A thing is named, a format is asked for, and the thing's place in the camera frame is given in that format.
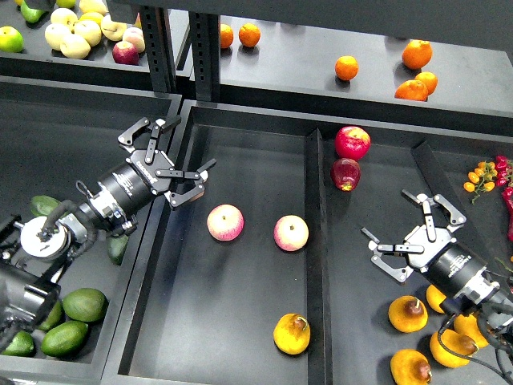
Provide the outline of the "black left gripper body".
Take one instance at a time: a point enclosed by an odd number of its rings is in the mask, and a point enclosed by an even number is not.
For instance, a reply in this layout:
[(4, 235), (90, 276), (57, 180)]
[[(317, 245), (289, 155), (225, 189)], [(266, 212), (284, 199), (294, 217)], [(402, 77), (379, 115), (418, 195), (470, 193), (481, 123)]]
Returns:
[(98, 182), (126, 215), (136, 214), (169, 190), (171, 179), (158, 176), (157, 171), (173, 171), (174, 163), (160, 150), (154, 153), (149, 164), (146, 159), (145, 150), (135, 150), (124, 163), (104, 174)]

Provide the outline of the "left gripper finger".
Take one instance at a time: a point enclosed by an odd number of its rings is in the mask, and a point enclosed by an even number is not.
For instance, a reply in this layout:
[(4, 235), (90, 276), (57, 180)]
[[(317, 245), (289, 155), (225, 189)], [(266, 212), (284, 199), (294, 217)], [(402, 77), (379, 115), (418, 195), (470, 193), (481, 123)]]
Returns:
[[(176, 128), (180, 122), (181, 117), (178, 115), (166, 120), (157, 119), (155, 121), (143, 117), (118, 136), (119, 146), (128, 152), (130, 163), (135, 164), (140, 160), (143, 164), (153, 164), (159, 153), (160, 137)], [(140, 136), (147, 139), (147, 144), (145, 147), (136, 148), (135, 142)]]
[[(216, 165), (216, 159), (211, 159), (194, 172), (177, 170), (173, 167), (155, 170), (156, 182), (154, 183), (154, 194), (164, 195), (173, 209), (186, 203), (195, 201), (204, 195), (204, 184), (208, 179), (208, 170)], [(176, 181), (183, 184), (187, 181), (194, 183), (186, 192), (178, 193), (171, 190), (171, 184)]]

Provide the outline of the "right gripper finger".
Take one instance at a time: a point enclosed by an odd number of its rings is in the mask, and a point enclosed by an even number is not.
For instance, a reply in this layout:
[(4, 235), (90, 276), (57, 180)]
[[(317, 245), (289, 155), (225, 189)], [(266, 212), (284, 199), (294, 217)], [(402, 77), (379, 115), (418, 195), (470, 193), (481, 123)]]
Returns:
[(386, 258), (400, 257), (406, 260), (412, 255), (420, 255), (425, 251), (422, 245), (411, 245), (409, 243), (402, 244), (384, 244), (372, 234), (366, 227), (361, 228), (361, 232), (368, 239), (368, 249), (372, 252), (371, 262), (384, 273), (392, 277), (398, 283), (405, 283), (414, 269), (405, 262), (401, 266), (392, 266), (386, 261)]
[(431, 210), (432, 207), (441, 206), (449, 213), (450, 218), (448, 220), (447, 229), (450, 233), (453, 233), (457, 229), (462, 228), (467, 222), (467, 217), (463, 215), (462, 212), (460, 212), (441, 194), (436, 194), (433, 197), (429, 197), (424, 193), (420, 193), (415, 196), (413, 193), (403, 189), (402, 195), (422, 207), (426, 236), (427, 240), (431, 243), (434, 243), (437, 240), (434, 219)]

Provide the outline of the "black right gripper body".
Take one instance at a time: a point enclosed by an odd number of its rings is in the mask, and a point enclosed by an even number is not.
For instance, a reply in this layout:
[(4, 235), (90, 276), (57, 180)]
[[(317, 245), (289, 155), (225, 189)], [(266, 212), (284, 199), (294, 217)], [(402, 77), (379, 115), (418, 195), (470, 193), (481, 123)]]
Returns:
[(406, 254), (408, 266), (419, 272), (447, 298), (464, 298), (478, 306), (499, 292), (499, 284), (486, 278), (486, 263), (460, 243), (446, 228), (434, 229), (435, 239), (428, 239), (425, 225), (405, 237), (410, 248), (421, 246), (421, 253)]

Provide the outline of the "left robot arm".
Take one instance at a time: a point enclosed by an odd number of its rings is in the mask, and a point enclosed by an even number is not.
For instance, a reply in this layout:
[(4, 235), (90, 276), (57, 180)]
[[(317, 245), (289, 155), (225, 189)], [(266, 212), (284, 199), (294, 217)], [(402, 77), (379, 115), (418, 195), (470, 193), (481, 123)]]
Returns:
[(23, 222), (12, 216), (1, 225), (1, 348), (21, 331), (33, 332), (46, 321), (60, 295), (59, 279), (88, 251), (99, 232), (113, 237), (132, 234), (136, 214), (157, 197), (172, 208), (204, 194), (209, 160), (196, 171), (179, 170), (159, 150), (160, 136), (174, 130), (180, 116), (150, 121), (143, 117), (119, 135), (126, 160), (99, 179), (99, 191), (82, 183), (85, 201), (63, 201), (45, 216)]

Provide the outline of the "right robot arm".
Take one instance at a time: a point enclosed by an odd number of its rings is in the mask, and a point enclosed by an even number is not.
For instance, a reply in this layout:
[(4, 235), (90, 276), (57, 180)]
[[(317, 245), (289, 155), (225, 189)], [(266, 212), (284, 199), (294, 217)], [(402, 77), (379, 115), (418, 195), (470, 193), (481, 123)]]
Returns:
[[(371, 261), (399, 283), (417, 272), (440, 290), (446, 296), (441, 308), (447, 313), (447, 320), (437, 332), (441, 347), (454, 357), (491, 369), (511, 384), (512, 373), (503, 365), (501, 354), (512, 358), (512, 300), (492, 280), (486, 262), (456, 238), (456, 231), (467, 218), (441, 194), (429, 197), (403, 189), (402, 195), (422, 208), (424, 223), (414, 227), (403, 242), (391, 245), (362, 228), (370, 239)], [(495, 349), (497, 367), (458, 353), (442, 341), (442, 334), (457, 316), (473, 313), (477, 314), (480, 333)]]

